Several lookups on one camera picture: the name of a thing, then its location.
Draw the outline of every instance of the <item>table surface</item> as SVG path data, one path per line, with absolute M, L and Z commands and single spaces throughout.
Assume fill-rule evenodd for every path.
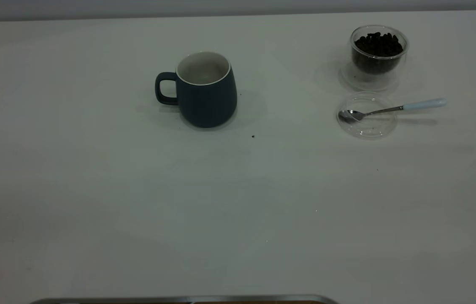
M 410 40 L 395 103 L 449 100 L 380 141 L 334 119 L 364 24 Z M 153 89 L 199 50 L 212 130 Z M 0 304 L 262 294 L 476 304 L 476 11 L 0 23 Z

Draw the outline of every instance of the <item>dark blue mug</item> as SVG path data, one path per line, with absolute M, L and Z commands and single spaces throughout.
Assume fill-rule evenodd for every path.
M 160 83 L 176 83 L 176 98 L 161 94 Z M 178 106 L 192 125 L 211 128 L 225 123 L 236 110 L 236 83 L 229 60 L 214 52 L 190 54 L 176 73 L 165 72 L 155 79 L 155 96 L 163 104 Z

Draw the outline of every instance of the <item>metal spoon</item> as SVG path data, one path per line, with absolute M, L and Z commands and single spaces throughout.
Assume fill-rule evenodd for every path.
M 441 106 L 446 106 L 447 104 L 446 98 L 437 98 L 432 100 L 426 100 L 421 102 L 414 102 L 404 104 L 402 106 L 395 106 L 394 108 L 377 110 L 369 113 L 361 113 L 354 110 L 341 110 L 338 113 L 338 117 L 347 123 L 354 123 L 357 121 L 361 121 L 365 116 L 373 115 L 373 114 L 380 114 L 385 112 L 393 112 L 393 111 L 410 111 L 410 110 L 419 110 L 419 109 L 429 109 L 429 108 L 439 108 Z

